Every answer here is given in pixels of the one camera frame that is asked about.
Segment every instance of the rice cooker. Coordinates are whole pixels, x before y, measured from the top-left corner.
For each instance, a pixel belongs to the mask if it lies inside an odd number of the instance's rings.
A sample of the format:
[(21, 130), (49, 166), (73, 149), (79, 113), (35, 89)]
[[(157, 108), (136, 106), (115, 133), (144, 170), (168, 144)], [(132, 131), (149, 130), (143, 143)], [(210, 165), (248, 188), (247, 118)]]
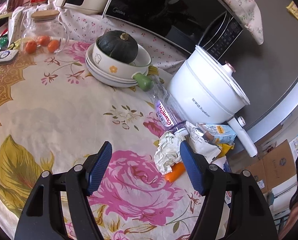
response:
[(172, 78), (167, 90), (177, 100), (188, 121), (196, 124), (227, 122), (236, 132), (248, 154), (257, 155), (257, 149), (243, 129), (245, 122), (234, 114), (250, 101), (233, 79), (234, 68), (226, 62), (221, 65), (200, 46), (183, 63)]

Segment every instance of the poster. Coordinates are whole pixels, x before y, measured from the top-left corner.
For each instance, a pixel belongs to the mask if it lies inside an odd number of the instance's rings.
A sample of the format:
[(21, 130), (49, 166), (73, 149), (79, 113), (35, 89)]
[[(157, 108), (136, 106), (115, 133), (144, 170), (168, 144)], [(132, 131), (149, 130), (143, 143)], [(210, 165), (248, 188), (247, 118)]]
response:
[(298, 157), (298, 135), (289, 142), (294, 161), (296, 161), (296, 158)]

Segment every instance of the crumpled tissue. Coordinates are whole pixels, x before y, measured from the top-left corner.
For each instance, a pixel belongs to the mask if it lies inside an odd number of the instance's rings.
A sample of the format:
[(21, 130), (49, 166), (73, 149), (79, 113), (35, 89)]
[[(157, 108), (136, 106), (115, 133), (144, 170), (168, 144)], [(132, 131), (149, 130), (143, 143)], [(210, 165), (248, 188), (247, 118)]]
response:
[(153, 157), (156, 168), (161, 174), (172, 172), (171, 166), (182, 162), (180, 156), (180, 143), (185, 137), (179, 133), (165, 132), (159, 141), (158, 149)]

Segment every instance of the plastic water bottle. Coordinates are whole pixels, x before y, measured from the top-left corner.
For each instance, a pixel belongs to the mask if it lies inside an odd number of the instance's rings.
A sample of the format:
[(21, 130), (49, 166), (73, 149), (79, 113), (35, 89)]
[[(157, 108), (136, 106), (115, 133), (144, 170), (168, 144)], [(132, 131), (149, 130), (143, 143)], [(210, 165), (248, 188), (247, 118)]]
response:
[(151, 90), (147, 91), (151, 98), (156, 114), (164, 130), (170, 130), (172, 133), (180, 133), (183, 136), (188, 135), (186, 128), (186, 117), (179, 104), (173, 96), (163, 87), (157, 76), (150, 76), (154, 84)]

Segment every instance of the blue gripper pad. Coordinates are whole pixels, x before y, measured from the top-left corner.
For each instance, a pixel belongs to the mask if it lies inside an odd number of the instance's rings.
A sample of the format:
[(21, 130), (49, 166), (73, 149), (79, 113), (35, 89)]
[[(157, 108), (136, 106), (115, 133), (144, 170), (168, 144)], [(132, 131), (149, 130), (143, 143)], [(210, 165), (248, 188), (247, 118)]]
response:
[(90, 196), (94, 191), (97, 191), (105, 171), (109, 165), (112, 156), (112, 145), (110, 142), (105, 142), (98, 154), (96, 154), (93, 163), (87, 169), (88, 187), (87, 195)]
[(204, 173), (209, 166), (203, 155), (196, 154), (187, 141), (180, 144), (180, 156), (189, 175), (193, 188), (204, 195)]

